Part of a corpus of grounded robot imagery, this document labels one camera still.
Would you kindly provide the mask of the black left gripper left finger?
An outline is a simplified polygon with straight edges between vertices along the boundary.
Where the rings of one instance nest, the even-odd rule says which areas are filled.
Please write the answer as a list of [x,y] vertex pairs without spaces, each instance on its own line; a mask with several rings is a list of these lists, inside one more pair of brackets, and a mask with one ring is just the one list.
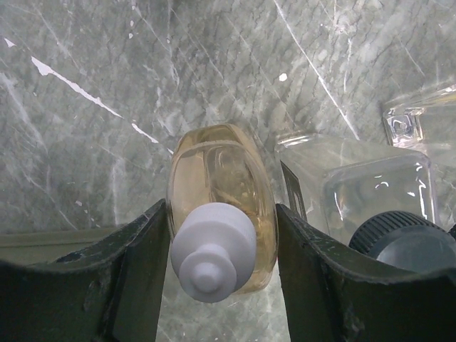
[[154,341],[167,266],[165,203],[50,263],[1,261],[3,341]]

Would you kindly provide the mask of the amber bottle white cap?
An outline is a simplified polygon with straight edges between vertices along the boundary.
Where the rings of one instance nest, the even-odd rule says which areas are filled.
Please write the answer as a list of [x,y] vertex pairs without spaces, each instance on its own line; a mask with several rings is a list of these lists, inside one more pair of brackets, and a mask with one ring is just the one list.
[[268,285],[279,244],[274,195],[241,128],[225,123],[181,138],[166,209],[172,268],[188,296],[217,303]]

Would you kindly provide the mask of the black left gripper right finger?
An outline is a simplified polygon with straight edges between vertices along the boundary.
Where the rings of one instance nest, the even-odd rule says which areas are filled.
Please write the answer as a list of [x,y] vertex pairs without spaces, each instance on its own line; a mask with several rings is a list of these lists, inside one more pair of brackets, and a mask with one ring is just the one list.
[[279,276],[292,341],[453,341],[455,270],[380,263],[278,205]]

